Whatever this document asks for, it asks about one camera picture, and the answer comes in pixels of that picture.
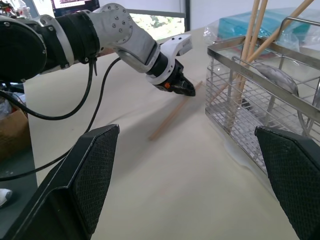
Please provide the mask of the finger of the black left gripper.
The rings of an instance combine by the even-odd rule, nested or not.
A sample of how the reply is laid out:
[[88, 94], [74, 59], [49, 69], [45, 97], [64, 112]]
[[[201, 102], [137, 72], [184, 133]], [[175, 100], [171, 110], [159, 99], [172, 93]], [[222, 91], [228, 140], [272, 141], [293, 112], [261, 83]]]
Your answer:
[[173, 92], [187, 97], [194, 97], [196, 95], [195, 87], [192, 84], [187, 84], [186, 86], [173, 85]]
[[195, 93], [195, 87], [191, 81], [189, 81], [183, 74], [180, 76], [181, 87], [183, 93]]

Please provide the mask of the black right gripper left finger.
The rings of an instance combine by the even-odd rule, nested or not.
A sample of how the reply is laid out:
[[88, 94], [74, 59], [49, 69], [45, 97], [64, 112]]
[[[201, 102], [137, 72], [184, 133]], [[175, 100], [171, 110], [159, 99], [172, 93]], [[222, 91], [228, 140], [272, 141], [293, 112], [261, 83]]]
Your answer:
[[120, 127], [83, 134], [52, 168], [4, 240], [89, 240], [110, 185]]

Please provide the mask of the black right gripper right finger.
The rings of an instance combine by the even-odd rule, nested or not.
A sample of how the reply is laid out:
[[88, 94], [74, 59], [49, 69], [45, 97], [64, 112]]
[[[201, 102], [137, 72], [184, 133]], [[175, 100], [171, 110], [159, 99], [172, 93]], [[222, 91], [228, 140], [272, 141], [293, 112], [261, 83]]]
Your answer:
[[272, 190], [300, 240], [320, 238], [320, 147], [311, 138], [258, 126]]

